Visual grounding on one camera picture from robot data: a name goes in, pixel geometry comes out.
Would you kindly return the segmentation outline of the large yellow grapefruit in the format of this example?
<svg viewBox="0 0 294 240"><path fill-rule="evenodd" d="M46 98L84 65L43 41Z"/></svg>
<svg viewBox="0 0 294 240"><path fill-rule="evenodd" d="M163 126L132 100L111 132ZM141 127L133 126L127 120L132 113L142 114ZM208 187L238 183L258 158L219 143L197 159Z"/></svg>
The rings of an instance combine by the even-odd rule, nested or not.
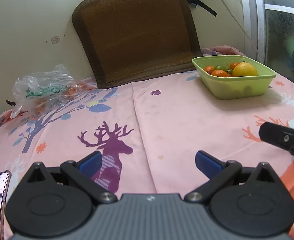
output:
<svg viewBox="0 0 294 240"><path fill-rule="evenodd" d="M234 69L232 70L232 75L234 77L258 76L259 73L252 64L247 62L241 62L234 67Z"/></svg>

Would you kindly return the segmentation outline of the green tomato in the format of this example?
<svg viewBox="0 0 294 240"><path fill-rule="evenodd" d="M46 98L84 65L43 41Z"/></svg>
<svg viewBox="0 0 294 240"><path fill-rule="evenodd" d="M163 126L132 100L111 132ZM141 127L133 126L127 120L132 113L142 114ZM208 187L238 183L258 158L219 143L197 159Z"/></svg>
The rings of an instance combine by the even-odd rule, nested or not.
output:
<svg viewBox="0 0 294 240"><path fill-rule="evenodd" d="M215 67L215 70L223 70L223 71L226 72L228 69L227 69L225 66L217 65L217 66Z"/></svg>

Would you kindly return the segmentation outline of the lone orange tangerine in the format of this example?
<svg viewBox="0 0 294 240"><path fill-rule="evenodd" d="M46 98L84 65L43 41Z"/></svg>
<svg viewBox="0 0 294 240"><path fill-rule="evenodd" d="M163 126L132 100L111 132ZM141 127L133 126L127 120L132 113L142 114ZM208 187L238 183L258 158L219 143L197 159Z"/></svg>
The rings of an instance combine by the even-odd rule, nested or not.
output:
<svg viewBox="0 0 294 240"><path fill-rule="evenodd" d="M215 66L207 66L205 68L203 68L203 70L208 73L208 74L212 74L212 72L215 70Z"/></svg>

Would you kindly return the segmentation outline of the green plastic basin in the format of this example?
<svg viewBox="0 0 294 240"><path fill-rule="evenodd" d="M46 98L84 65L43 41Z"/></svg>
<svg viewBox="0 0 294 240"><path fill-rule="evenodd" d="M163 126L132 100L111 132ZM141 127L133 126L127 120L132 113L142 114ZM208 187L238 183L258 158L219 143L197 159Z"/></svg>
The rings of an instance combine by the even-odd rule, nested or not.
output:
<svg viewBox="0 0 294 240"><path fill-rule="evenodd" d="M243 77L217 77L208 74L204 68L207 66L230 66L234 62L246 62L253 65L257 76ZM230 100L249 98L263 95L269 87L276 72L249 57L241 55L218 55L195 57L192 63L197 69L200 79L210 92L218 99Z"/></svg>

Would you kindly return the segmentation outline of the clear plastic bag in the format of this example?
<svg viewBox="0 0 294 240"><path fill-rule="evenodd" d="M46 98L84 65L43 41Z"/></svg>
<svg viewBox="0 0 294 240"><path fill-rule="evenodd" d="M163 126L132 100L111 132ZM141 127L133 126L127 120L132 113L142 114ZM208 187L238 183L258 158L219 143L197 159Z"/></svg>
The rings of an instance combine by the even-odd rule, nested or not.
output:
<svg viewBox="0 0 294 240"><path fill-rule="evenodd" d="M25 75L16 79L12 89L15 106L11 118L16 118L21 112L44 115L52 108L97 88L93 77L79 81L70 75L63 64L48 72Z"/></svg>

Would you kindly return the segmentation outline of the pink deer bedsheet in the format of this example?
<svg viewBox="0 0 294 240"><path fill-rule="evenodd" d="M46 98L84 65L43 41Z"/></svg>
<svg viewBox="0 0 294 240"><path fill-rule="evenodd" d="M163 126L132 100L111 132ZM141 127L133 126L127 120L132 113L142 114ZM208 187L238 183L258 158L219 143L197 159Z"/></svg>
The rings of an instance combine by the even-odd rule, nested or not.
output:
<svg viewBox="0 0 294 240"><path fill-rule="evenodd" d="M3 112L0 172L11 172L12 193L36 161L58 166L99 150L103 163L94 179L116 195L184 195L207 180L195 165L204 150L246 166L269 162L294 199L294 157L260 140L267 121L294 128L294 83L282 75L262 96L235 100L215 98L196 70L93 87L44 116Z"/></svg>

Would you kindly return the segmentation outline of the frosted glass door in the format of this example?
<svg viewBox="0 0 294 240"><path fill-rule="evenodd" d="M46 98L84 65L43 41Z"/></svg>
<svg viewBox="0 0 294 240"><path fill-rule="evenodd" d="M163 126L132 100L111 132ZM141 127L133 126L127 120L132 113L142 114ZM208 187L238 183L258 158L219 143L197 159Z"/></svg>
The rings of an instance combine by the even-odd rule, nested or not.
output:
<svg viewBox="0 0 294 240"><path fill-rule="evenodd" d="M244 53L294 83L294 0L241 0Z"/></svg>

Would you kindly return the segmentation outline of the brown seat cushion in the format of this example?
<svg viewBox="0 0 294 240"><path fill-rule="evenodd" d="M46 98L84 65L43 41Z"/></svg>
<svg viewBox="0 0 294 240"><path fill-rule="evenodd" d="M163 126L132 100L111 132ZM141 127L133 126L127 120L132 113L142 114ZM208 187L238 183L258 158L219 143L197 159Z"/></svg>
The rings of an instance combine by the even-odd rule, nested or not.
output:
<svg viewBox="0 0 294 240"><path fill-rule="evenodd" d="M72 23L100 89L192 70L202 55L187 0L84 0Z"/></svg>

